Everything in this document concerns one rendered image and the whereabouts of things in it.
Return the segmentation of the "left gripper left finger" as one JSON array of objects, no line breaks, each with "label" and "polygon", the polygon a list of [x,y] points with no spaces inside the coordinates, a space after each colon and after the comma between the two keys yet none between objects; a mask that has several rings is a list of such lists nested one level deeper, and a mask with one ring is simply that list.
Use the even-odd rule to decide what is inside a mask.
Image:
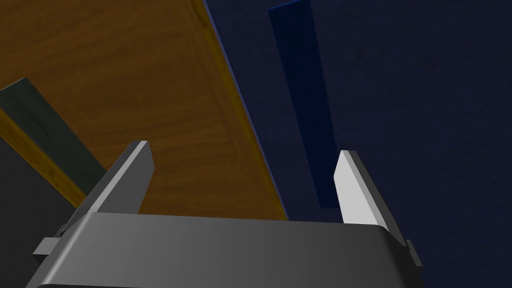
[{"label": "left gripper left finger", "polygon": [[63,235],[87,213],[137,214],[155,164],[150,143],[133,141],[60,230]]}]

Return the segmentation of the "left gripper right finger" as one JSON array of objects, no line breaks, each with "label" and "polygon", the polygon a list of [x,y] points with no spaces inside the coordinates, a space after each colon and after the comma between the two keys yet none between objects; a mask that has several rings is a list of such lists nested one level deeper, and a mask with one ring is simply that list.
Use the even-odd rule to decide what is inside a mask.
[{"label": "left gripper right finger", "polygon": [[401,245],[407,245],[388,205],[355,150],[340,151],[333,181],[345,224],[381,226]]}]

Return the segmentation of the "brown wooden door leaf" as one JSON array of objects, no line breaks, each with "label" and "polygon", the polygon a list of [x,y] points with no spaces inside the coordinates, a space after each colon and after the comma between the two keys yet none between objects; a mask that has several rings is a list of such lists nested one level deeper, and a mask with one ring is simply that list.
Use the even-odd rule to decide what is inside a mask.
[{"label": "brown wooden door leaf", "polygon": [[0,139],[74,207],[147,141],[142,214],[287,219],[204,0],[0,0]]}]

